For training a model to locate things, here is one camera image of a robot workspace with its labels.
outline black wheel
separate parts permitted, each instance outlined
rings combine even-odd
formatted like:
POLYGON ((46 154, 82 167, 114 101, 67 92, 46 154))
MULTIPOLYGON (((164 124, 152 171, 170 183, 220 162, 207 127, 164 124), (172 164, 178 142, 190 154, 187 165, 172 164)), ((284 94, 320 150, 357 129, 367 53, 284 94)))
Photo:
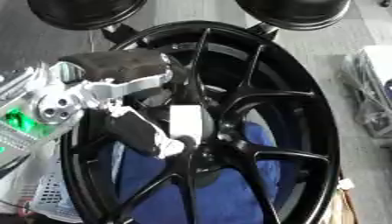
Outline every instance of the black wheel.
POLYGON ((66 30, 95 30, 122 22, 138 12, 146 0, 28 0, 42 21, 66 30))
POLYGON ((382 0, 382 2, 380 2, 380 6, 382 7, 389 7, 390 6, 390 0, 382 0))
MULTIPOLYGON (((143 47, 167 53, 189 69, 190 88, 185 95, 197 100, 188 103, 206 109, 213 118, 214 132, 196 149, 168 157, 154 179, 120 202, 110 164, 102 162, 110 155, 105 152, 110 147, 104 146, 115 139, 97 131, 94 126, 100 126, 97 116, 101 115, 89 113, 80 124, 78 145, 71 147, 72 135, 68 134, 61 147, 64 180, 80 217, 86 223, 143 224, 130 216, 130 210, 172 183, 182 195, 187 222, 199 223, 194 183, 200 175, 205 177, 202 174, 229 168, 248 183, 263 223, 317 223, 336 187, 340 146, 326 98, 306 70, 278 45, 229 24, 164 24, 141 31, 113 50, 137 47, 141 41, 143 47), (241 133, 243 117, 251 110, 266 121, 276 146, 256 145, 241 133), (281 163, 282 177, 273 201, 260 178, 259 160, 281 163)), ((170 101, 143 109, 165 111, 182 99, 172 87, 168 91, 170 101)), ((167 119, 162 114, 154 118, 165 126, 167 119)))

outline wheel spoke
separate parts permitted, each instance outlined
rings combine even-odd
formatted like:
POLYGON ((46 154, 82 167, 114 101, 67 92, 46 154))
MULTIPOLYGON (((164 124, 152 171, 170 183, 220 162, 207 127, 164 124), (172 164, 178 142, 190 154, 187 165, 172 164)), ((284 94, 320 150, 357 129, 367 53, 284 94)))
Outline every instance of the wheel spoke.
POLYGON ((206 94, 200 78, 200 65, 201 55, 206 49, 207 39, 210 33, 211 29, 206 29, 203 32, 199 43, 196 45, 196 51, 191 63, 191 76, 189 77, 189 83, 186 87, 185 103, 201 104, 203 106, 206 105, 206 94))
POLYGON ((187 177, 179 179, 177 185, 181 192, 188 224, 196 224, 197 212, 195 199, 196 195, 194 191, 194 178, 187 177))
POLYGON ((135 207, 140 205, 142 202, 152 196, 155 192, 161 189, 164 183, 169 181, 172 176, 173 173, 169 172, 167 169, 162 171, 148 184, 139 189, 132 197, 123 202, 117 209, 113 210, 109 215, 111 219, 117 221, 128 219, 126 213, 129 210, 133 210, 135 207))
POLYGON ((279 224, 280 220, 277 216, 277 211, 268 198, 268 194, 266 193, 263 180, 260 178, 256 163, 247 161, 246 163, 241 163, 241 167, 237 168, 239 168, 238 171, 248 182, 253 194, 262 207, 263 222, 269 224, 279 224))
POLYGON ((259 45, 257 47, 257 50, 255 52, 255 54, 250 57, 249 60, 249 67, 248 67, 248 71, 244 77, 244 79, 242 80, 242 83, 240 84, 240 87, 251 87, 251 81, 252 81, 252 77, 255 74, 255 71, 257 70, 257 65, 258 65, 258 61, 260 58, 260 54, 263 52, 264 49, 264 45, 259 45))
POLYGON ((328 157, 301 151, 301 150, 280 150, 275 147, 262 146, 263 149, 256 155, 261 159, 278 159, 278 160, 310 160, 320 163, 329 163, 328 157))
POLYGON ((254 144, 244 140, 236 140, 231 144, 237 150, 257 159, 307 160, 325 164, 329 163, 327 156, 307 151, 281 149, 278 147, 254 144))
POLYGON ((196 176, 196 167, 194 166, 195 154, 192 152, 184 153, 178 159, 176 164, 177 175, 173 178, 174 183, 178 186, 186 213, 188 224, 198 223, 196 212, 196 195, 194 190, 194 180, 196 176))
POLYGON ((225 163, 236 169, 247 181, 262 209, 263 223, 280 224, 277 211, 268 198, 260 177, 254 154, 244 153, 244 150, 238 150, 233 146, 221 148, 220 153, 225 163))
POLYGON ((270 101, 308 101, 315 94, 313 92, 297 92, 297 91, 276 91, 276 90, 260 90, 253 87, 240 87, 240 89, 231 94, 226 102, 223 103, 221 118, 224 120, 240 118, 252 108, 263 102, 270 101))

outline metal part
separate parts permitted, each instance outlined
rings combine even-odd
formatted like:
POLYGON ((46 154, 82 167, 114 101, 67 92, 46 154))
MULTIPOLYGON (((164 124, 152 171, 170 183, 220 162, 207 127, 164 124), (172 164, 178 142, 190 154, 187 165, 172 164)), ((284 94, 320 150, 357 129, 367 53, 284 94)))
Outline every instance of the metal part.
POLYGON ((110 103, 108 111, 115 119, 119 117, 126 119, 119 120, 120 123, 113 123, 115 120, 112 120, 110 126, 115 125, 115 127, 108 128, 109 132, 116 134, 117 139, 145 155, 163 159, 177 155, 185 148, 182 142, 169 138, 162 129, 132 107, 110 103), (124 125, 125 129, 119 129, 119 125, 124 125))
MULTIPOLYGON (((157 60, 152 62, 157 64, 149 64, 147 70, 143 63, 131 65, 132 69, 126 70, 122 75, 123 82, 118 82, 116 76, 107 77, 105 80, 85 80, 92 77, 89 70, 66 61, 60 61, 51 67, 42 63, 35 69, 29 67, 23 72, 3 73, 3 81, 0 82, 0 147, 4 147, 6 151, 0 160, 0 169, 8 171, 10 166, 18 164, 36 149, 67 133, 83 117, 84 109, 108 111, 107 103, 110 99, 151 88, 161 88, 172 79, 173 71, 167 56, 158 52, 140 53, 136 51, 134 54, 124 55, 132 55, 139 61, 144 61, 144 56, 147 59, 154 58, 157 60), (6 123, 8 118, 4 116, 11 109, 20 111, 30 119, 29 123, 32 124, 29 125, 39 125, 41 130, 20 130, 6 123)), ((181 143, 173 142, 174 140, 165 136, 157 126, 154 128, 158 133, 155 141, 158 148, 162 149, 158 155, 160 158, 181 151, 181 143), (174 149, 178 150, 168 151, 173 145, 176 146, 174 149)))

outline gray floor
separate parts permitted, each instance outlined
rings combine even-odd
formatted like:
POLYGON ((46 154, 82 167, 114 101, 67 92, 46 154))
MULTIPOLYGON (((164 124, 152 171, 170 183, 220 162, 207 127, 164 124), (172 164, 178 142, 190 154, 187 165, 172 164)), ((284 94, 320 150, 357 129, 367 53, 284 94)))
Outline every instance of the gray floor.
MULTIPOLYGON (((278 43, 314 75, 331 103, 339 125, 342 168, 356 188, 351 191, 360 223, 391 223, 392 152, 368 137, 352 118, 350 97, 338 79, 343 56, 363 46, 392 44, 392 9, 375 0, 355 0, 347 16, 320 31, 281 31, 278 43)), ((127 23, 138 29, 162 23, 205 19, 250 26, 234 0, 149 0, 127 23)), ((109 44, 94 34, 95 48, 109 44)), ((0 70, 54 61, 61 55, 90 51, 88 34, 61 31, 38 21, 22 0, 0 0, 0 70)))

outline blue towel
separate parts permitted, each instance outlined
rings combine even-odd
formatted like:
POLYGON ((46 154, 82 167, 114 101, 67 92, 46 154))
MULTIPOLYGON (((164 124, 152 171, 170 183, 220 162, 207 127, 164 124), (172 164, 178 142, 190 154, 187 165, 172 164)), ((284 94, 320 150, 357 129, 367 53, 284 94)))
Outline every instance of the blue towel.
MULTIPOLYGON (((245 137, 254 144, 272 145, 262 126, 247 122, 245 137)), ((280 179, 280 162, 260 161, 257 163, 270 200, 277 196, 280 179)), ((125 201, 137 189, 153 179, 165 167, 165 161, 143 157, 133 150, 126 150, 119 177, 120 201, 125 201)), ((196 189, 199 223, 203 224, 253 224, 263 223, 263 213, 249 186, 239 172, 223 170, 213 184, 196 189)), ((143 224, 187 223, 179 189, 167 185, 131 215, 143 224)))

